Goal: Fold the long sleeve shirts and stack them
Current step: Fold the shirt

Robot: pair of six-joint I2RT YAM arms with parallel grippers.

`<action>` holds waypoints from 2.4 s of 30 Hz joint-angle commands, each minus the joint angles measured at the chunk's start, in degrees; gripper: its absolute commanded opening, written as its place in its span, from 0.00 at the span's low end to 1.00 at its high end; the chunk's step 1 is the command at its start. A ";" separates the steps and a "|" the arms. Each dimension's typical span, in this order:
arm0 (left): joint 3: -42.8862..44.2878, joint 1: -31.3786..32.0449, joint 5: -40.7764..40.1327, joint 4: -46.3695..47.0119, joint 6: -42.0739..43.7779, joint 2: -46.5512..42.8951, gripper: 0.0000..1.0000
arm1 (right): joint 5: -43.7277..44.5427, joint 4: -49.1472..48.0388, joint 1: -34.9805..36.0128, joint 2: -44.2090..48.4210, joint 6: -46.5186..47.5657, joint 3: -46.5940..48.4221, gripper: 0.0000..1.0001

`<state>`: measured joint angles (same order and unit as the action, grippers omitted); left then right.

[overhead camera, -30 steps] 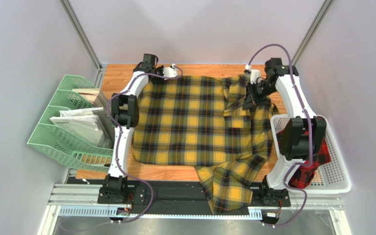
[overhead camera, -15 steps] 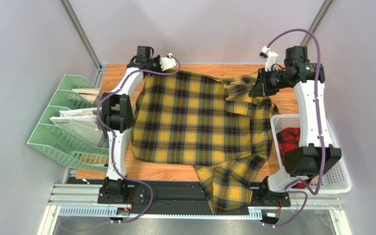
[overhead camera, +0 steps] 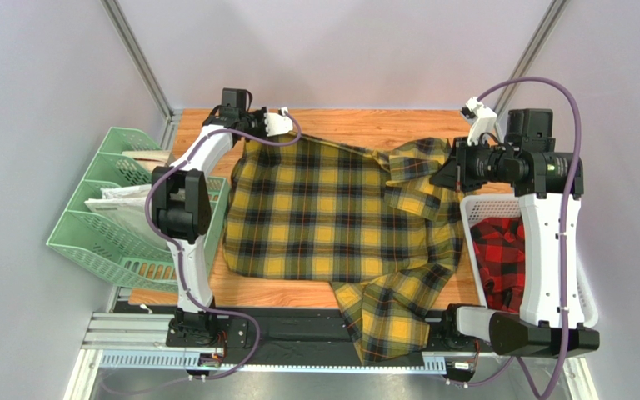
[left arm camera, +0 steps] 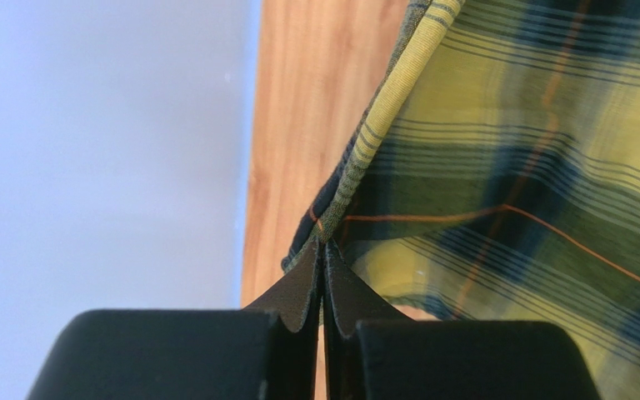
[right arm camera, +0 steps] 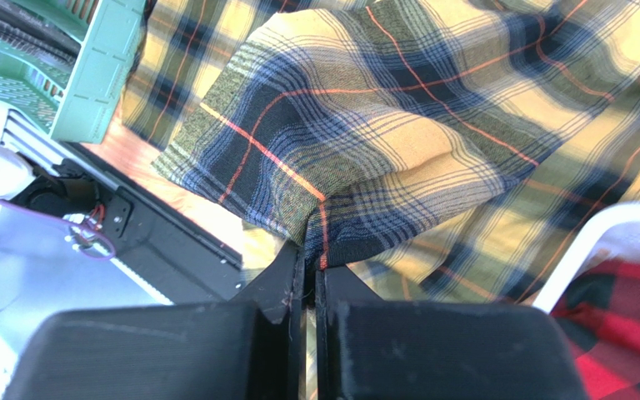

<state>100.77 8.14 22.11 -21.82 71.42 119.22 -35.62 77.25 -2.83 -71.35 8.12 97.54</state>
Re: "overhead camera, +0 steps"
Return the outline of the yellow plaid long sleeve shirt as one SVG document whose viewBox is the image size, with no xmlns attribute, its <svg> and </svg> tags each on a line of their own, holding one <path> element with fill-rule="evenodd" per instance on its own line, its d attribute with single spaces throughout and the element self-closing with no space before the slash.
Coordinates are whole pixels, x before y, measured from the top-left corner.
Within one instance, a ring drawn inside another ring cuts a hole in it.
<svg viewBox="0 0 640 400">
<path fill-rule="evenodd" d="M 222 240 L 229 269 L 330 284 L 361 363 L 424 349 L 464 243 L 460 194 L 430 182 L 449 152 L 437 137 L 392 150 L 246 142 Z"/>
</svg>

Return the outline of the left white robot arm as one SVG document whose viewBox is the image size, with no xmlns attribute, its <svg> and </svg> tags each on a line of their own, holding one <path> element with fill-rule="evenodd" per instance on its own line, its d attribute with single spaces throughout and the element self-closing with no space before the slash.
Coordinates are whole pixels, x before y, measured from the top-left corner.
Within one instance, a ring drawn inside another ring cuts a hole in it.
<svg viewBox="0 0 640 400">
<path fill-rule="evenodd" d="M 190 148 L 152 173 L 146 218 L 166 240 L 177 274 L 177 307 L 166 339 L 171 348 L 218 346 L 223 338 L 208 278 L 206 254 L 216 248 L 206 244 L 213 222 L 207 179 L 239 138 L 265 132 L 264 112 L 251 111 L 252 101 L 246 89 L 223 89 Z"/>
</svg>

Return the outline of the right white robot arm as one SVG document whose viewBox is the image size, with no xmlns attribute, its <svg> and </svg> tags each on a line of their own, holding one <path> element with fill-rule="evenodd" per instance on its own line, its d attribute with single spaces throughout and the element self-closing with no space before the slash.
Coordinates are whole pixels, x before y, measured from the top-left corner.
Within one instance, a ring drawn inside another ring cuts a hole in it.
<svg viewBox="0 0 640 400">
<path fill-rule="evenodd" d="M 559 152 L 548 109 L 512 110 L 508 134 L 493 136 L 496 113 L 464 106 L 470 131 L 457 138 L 446 163 L 431 176 L 437 187 L 472 197 L 487 183 L 511 186 L 526 234 L 526 287 L 518 312 L 453 304 L 444 313 L 452 344 L 474 338 L 514 357 L 575 357 L 596 351 L 600 335 L 586 323 L 573 250 L 584 193 L 577 152 Z"/>
</svg>

